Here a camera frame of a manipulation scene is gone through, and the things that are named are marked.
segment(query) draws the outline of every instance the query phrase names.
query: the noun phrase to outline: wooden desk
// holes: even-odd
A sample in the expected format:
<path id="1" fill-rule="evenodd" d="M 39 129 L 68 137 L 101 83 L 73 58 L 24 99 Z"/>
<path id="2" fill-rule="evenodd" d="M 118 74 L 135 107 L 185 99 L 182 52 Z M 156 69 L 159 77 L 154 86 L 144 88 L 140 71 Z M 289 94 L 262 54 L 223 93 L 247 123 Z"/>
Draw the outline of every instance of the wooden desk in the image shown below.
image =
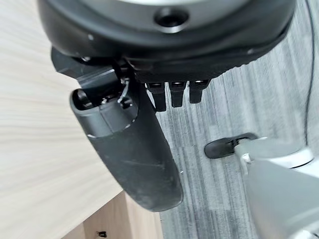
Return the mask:
<path id="1" fill-rule="evenodd" d="M 69 108 L 34 0 L 0 8 L 0 238 L 60 239 L 122 189 Z"/>

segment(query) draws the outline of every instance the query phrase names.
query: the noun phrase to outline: gray carpet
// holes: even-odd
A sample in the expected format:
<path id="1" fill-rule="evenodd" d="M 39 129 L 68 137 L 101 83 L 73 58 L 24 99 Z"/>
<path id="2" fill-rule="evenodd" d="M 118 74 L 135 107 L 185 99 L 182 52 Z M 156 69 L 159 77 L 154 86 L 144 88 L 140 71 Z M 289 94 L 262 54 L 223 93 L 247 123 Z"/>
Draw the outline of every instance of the gray carpet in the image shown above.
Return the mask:
<path id="1" fill-rule="evenodd" d="M 319 59 L 319 1 L 310 0 Z M 235 158 L 210 160 L 204 146 L 215 139 L 255 132 L 304 143 L 311 76 L 312 33 L 304 0 L 287 39 L 270 54 L 214 79 L 203 101 L 168 107 L 158 118 L 181 172 L 184 202 L 161 213 L 165 239 L 256 239 Z M 319 154 L 319 61 L 309 115 L 310 145 Z"/>

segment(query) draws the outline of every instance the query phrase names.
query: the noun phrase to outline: wire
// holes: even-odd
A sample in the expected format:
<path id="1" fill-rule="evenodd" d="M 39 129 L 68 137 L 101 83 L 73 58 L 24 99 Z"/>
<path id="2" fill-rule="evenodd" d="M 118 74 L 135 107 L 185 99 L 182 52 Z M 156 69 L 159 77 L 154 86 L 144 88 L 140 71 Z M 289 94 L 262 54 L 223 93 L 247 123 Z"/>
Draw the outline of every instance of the wire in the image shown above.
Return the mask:
<path id="1" fill-rule="evenodd" d="M 306 113 L 305 113 L 305 141 L 306 145 L 309 144 L 308 139 L 308 127 L 309 127 L 309 110 L 310 110 L 310 102 L 311 102 L 311 96 L 313 92 L 313 85 L 314 85 L 314 77 L 315 77 L 315 62 L 316 62 L 316 54 L 315 54 L 315 25 L 314 25 L 314 18 L 311 12 L 311 7 L 309 0 L 305 0 L 307 5 L 307 10 L 309 12 L 309 18 L 310 18 L 310 26 L 312 31 L 312 66 L 311 66 L 311 78 L 310 78 L 310 84 L 308 89 L 308 95 L 306 100 Z"/>

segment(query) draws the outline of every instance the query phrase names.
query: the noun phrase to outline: light wood surface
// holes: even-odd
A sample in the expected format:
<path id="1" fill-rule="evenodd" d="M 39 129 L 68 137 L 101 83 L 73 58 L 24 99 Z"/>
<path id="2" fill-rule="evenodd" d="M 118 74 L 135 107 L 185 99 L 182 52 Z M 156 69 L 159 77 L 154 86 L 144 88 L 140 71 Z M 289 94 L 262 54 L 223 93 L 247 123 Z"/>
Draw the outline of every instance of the light wood surface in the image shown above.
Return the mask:
<path id="1" fill-rule="evenodd" d="M 163 239 L 159 214 L 141 208 L 124 192 L 63 239 L 97 239 L 97 232 L 104 231 L 109 239 Z"/>
<path id="2" fill-rule="evenodd" d="M 60 239 L 121 192 L 69 108 L 34 0 L 0 8 L 0 238 Z"/>

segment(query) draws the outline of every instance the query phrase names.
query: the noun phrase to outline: screw hole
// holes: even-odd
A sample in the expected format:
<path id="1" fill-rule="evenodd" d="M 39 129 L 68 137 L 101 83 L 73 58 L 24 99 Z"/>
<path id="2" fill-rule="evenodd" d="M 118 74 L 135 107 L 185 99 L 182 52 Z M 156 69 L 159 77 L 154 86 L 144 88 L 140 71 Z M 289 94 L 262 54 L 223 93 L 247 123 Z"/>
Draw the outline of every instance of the screw hole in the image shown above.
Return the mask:
<path id="1" fill-rule="evenodd" d="M 183 10 L 163 8 L 155 15 L 155 22 L 162 32 L 176 33 L 183 30 L 188 18 L 188 13 Z"/>

